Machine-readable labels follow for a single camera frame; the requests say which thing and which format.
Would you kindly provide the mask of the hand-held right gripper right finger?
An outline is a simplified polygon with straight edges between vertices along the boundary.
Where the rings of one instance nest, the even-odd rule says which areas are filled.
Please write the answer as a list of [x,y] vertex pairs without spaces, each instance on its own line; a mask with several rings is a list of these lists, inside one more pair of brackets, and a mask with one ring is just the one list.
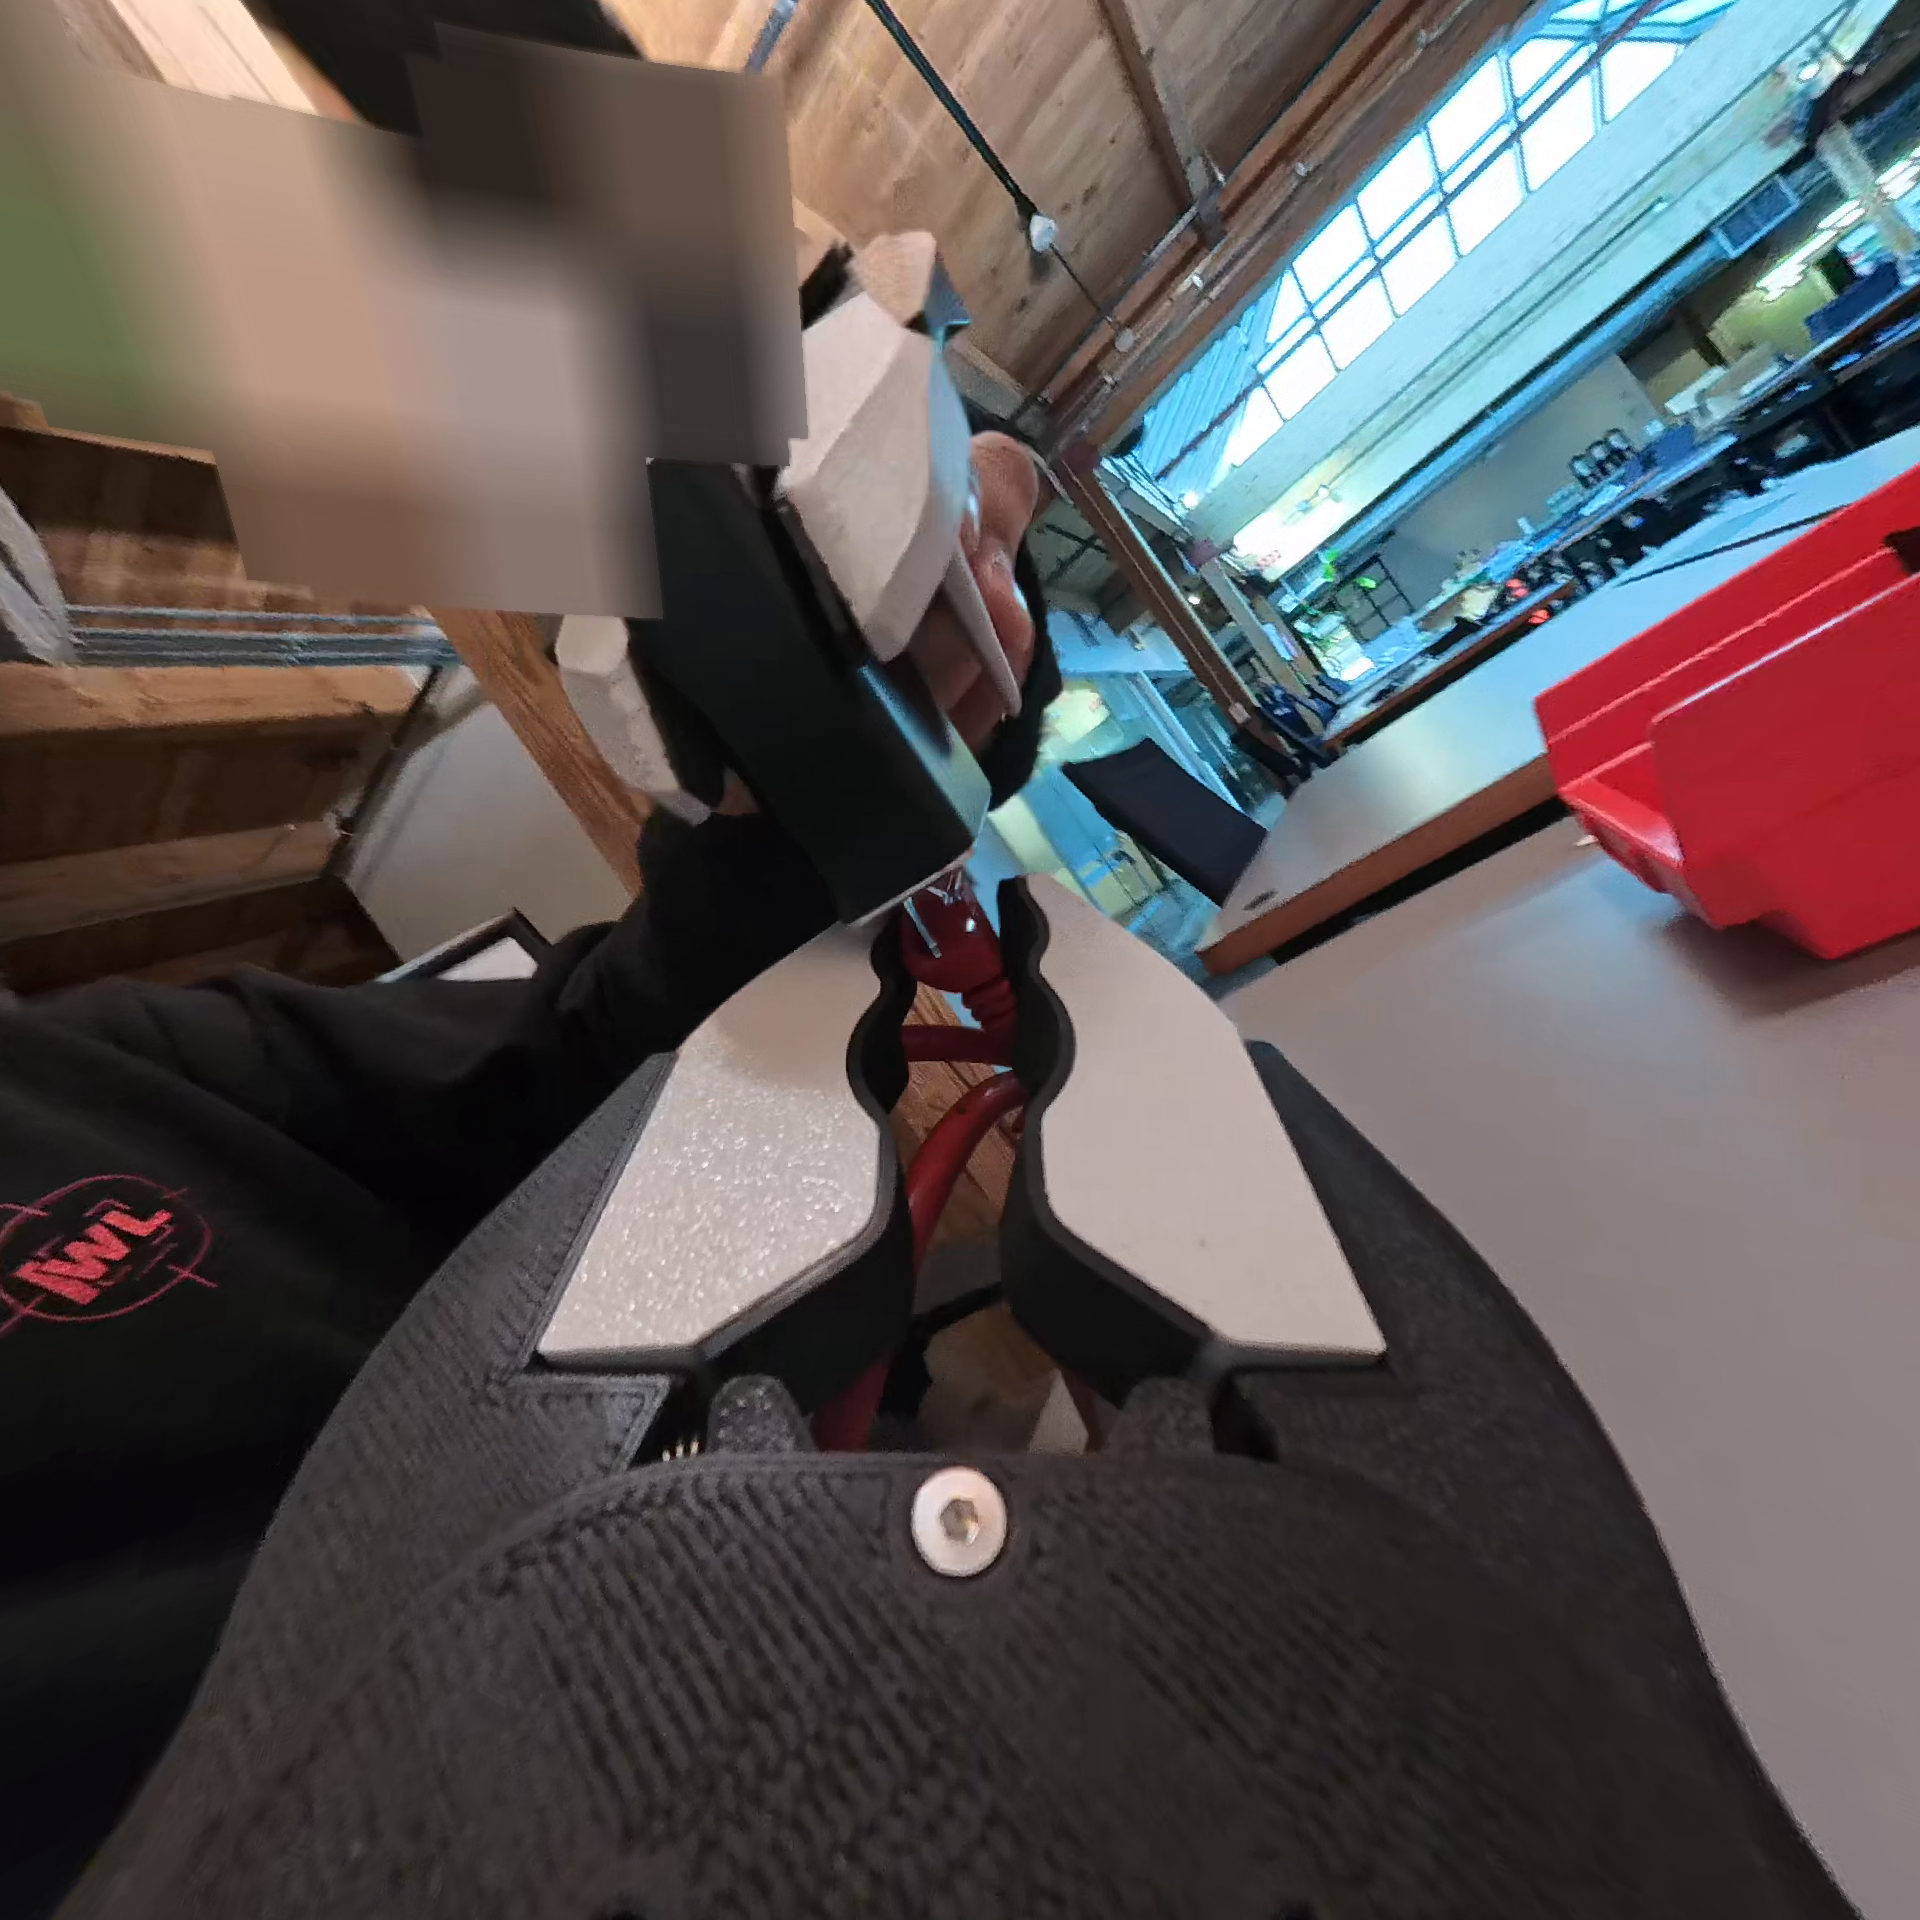
[[1387,1344],[1257,1057],[1183,972],[1054,877],[999,888],[1023,1129],[999,1223],[1015,1322],[1123,1407],[1359,1375]]

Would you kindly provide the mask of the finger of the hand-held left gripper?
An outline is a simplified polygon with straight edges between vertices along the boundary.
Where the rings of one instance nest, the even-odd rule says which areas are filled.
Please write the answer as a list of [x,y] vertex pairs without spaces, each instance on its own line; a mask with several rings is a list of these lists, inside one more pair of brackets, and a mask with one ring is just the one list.
[[892,315],[827,315],[803,331],[803,362],[807,436],[790,447],[777,499],[855,636],[892,664],[947,601],[1017,716],[1023,696],[962,547],[972,434],[939,345]]
[[615,779],[652,809],[685,825],[706,823],[713,808],[694,796],[668,748],[634,666],[629,625],[615,616],[565,616],[555,666],[566,704]]

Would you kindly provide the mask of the white desk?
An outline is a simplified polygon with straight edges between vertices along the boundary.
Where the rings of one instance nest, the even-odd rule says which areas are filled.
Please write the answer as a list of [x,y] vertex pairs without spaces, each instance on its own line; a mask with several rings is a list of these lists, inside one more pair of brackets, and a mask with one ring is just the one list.
[[1540,693],[1915,461],[1918,429],[1909,428],[1705,519],[1343,752],[1263,834],[1198,948],[1204,970],[1246,970],[1531,817],[1555,797],[1534,711]]

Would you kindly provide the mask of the black port adapter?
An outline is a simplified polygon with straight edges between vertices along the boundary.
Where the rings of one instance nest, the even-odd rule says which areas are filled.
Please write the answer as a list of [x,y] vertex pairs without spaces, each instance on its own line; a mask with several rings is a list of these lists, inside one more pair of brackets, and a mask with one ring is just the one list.
[[647,467],[661,616],[629,657],[668,764],[699,803],[729,777],[861,923],[972,851],[989,783],[910,661],[850,613],[780,512],[715,464]]

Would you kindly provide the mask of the wooden post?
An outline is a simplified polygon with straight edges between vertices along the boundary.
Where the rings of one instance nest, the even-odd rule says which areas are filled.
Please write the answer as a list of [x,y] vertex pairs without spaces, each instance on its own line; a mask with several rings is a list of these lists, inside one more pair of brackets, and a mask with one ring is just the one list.
[[431,619],[534,768],[603,857],[625,898],[641,892],[641,800],[593,744],[554,659],[550,616],[431,608]]

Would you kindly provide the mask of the red plastic bin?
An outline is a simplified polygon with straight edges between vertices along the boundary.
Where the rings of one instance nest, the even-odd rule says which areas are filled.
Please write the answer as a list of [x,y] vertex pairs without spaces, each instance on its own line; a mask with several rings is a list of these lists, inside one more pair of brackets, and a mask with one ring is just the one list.
[[1915,548],[1909,469],[1542,691],[1562,803],[1715,928],[1915,932]]

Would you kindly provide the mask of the person's black sweatshirt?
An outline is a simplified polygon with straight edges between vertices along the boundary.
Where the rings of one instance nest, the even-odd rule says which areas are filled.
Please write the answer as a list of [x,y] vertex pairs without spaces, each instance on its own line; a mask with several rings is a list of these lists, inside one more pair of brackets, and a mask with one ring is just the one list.
[[243,970],[5,1011],[5,1916],[122,1818],[399,1309],[683,1026],[613,928],[506,984]]

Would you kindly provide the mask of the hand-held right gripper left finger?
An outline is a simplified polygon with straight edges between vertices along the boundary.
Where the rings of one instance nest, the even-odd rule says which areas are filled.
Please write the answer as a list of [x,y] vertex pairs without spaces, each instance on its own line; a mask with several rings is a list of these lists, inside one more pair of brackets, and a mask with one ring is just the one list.
[[831,928],[678,1047],[571,1243],[541,1367],[769,1376],[818,1413],[890,1356],[917,1282],[892,1122],[914,995],[878,948]]

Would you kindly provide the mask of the person's left forearm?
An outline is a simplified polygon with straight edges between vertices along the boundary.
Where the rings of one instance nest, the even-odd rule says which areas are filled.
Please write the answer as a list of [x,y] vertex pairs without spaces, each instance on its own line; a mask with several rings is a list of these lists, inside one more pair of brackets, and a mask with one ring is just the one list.
[[803,845],[750,803],[638,842],[629,912],[566,939],[557,1011],[589,1067],[619,1077],[676,1049],[739,989],[837,923]]

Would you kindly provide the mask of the black office chair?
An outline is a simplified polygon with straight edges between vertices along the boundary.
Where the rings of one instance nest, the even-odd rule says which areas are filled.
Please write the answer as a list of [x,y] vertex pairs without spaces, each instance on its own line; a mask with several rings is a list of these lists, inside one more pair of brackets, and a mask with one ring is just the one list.
[[1231,898],[1261,851],[1261,825],[1153,738],[1065,762],[1061,772],[1103,820],[1213,905]]

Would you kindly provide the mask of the black framed wall sign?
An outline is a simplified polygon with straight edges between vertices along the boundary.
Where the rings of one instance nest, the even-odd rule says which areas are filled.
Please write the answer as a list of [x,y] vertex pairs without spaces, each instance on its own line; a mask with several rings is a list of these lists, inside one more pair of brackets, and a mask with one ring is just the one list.
[[402,985],[421,978],[517,980],[534,976],[550,948],[554,944],[541,930],[514,909],[421,952],[417,957],[381,972],[375,984]]

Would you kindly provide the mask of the person's left hand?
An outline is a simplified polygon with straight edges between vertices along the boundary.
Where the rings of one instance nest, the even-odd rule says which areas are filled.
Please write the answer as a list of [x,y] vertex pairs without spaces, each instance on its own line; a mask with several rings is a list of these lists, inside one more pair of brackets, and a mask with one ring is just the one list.
[[996,779],[1019,785],[1034,765],[1044,711],[1063,684],[1049,645],[1039,569],[1026,545],[1039,509],[1039,471],[1030,451],[999,429],[973,432],[972,469],[973,504],[962,525],[962,553],[996,645],[1019,679],[1021,709],[1009,713],[945,593],[929,607],[908,657],[977,762]]

